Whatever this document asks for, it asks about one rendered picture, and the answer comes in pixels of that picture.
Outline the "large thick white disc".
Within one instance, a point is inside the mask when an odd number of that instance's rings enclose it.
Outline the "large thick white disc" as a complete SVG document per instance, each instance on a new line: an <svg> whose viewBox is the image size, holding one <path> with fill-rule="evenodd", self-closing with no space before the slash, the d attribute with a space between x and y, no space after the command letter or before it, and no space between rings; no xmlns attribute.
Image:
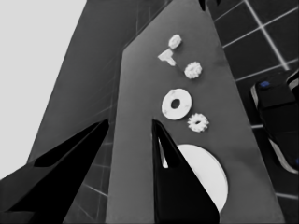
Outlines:
<svg viewBox="0 0 299 224"><path fill-rule="evenodd" d="M177 147L220 212L228 197L228 181L220 163L199 146L182 144Z"/></svg>

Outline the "small white toothed gear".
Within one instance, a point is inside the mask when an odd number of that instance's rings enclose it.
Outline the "small white toothed gear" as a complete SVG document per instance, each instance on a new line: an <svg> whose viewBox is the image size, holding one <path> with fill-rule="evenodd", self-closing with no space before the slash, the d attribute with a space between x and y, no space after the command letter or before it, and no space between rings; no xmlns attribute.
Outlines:
<svg viewBox="0 0 299 224"><path fill-rule="evenodd" d="M209 124L206 116L195 113L188 118L189 128L197 133L204 132Z"/></svg>
<svg viewBox="0 0 299 224"><path fill-rule="evenodd" d="M188 79L197 78L202 73L202 66L199 62L193 62L186 66L184 74Z"/></svg>
<svg viewBox="0 0 299 224"><path fill-rule="evenodd" d="M177 48L182 42L180 35L173 35L168 41L168 47L170 49Z"/></svg>

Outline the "white round pinned carrier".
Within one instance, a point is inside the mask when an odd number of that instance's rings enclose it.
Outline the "white round pinned carrier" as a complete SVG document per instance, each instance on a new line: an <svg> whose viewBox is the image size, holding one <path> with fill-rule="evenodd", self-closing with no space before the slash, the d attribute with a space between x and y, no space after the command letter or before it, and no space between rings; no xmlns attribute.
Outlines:
<svg viewBox="0 0 299 224"><path fill-rule="evenodd" d="M179 100L177 108L172 107L172 102ZM163 98L162 113L164 116L171 120L177 120L185 117L192 107L191 95L183 89L170 90L169 93Z"/></svg>

